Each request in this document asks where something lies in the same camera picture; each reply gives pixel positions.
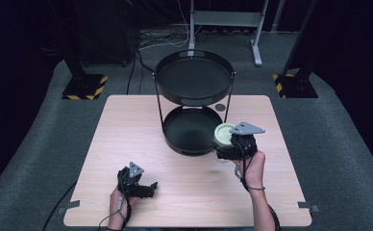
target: hand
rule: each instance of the hand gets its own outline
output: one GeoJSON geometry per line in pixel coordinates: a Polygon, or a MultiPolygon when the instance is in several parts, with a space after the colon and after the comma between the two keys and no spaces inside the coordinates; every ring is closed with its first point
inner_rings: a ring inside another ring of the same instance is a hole
{"type": "Polygon", "coordinates": [[[252,158],[245,160],[246,166],[244,166],[243,160],[235,161],[235,164],[239,165],[240,175],[243,177],[243,171],[245,172],[245,180],[247,186],[255,189],[263,188],[263,172],[264,172],[264,163],[265,155],[261,151],[255,153],[252,158]]]}
{"type": "MultiPolygon", "coordinates": [[[[109,225],[108,225],[108,228],[110,229],[121,230],[121,228],[123,227],[124,219],[117,212],[117,203],[118,203],[120,196],[122,196],[122,204],[121,204],[121,209],[119,212],[124,218],[127,217],[126,198],[124,198],[124,195],[116,187],[111,194],[111,203],[110,203],[111,216],[109,217],[109,225]]],[[[131,206],[135,205],[138,200],[139,200],[138,197],[130,197],[130,205],[131,206]]]]}

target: round tray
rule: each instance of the round tray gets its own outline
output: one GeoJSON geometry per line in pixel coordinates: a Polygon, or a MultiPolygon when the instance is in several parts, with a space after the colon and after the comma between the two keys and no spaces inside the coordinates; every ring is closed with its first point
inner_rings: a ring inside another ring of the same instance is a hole
{"type": "Polygon", "coordinates": [[[208,107],[172,110],[163,123],[165,141],[174,151],[187,156],[201,156],[213,149],[213,132],[222,123],[208,107]]]}
{"type": "Polygon", "coordinates": [[[203,50],[168,55],[156,68],[156,87],[169,101],[185,106],[202,107],[224,98],[235,80],[232,65],[223,57],[203,50]]]}

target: wooden table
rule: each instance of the wooden table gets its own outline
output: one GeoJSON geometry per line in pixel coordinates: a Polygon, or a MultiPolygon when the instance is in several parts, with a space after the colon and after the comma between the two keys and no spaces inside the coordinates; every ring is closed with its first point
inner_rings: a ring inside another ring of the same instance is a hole
{"type": "MultiPolygon", "coordinates": [[[[160,98],[166,116],[177,105],[160,98]]],[[[226,98],[218,103],[226,104],[226,98]]],[[[255,138],[266,154],[268,203],[281,225],[310,225],[310,212],[297,206],[305,198],[269,98],[232,95],[227,122],[241,121],[266,131],[255,138]]],[[[80,206],[67,210],[64,223],[97,226],[109,214],[117,172],[131,161],[145,170],[140,185],[159,184],[153,198],[134,206],[129,227],[253,226],[251,199],[235,177],[235,165],[219,162],[214,153],[188,157],[174,152],[164,140],[156,95],[109,97],[71,198],[80,206]]]]}

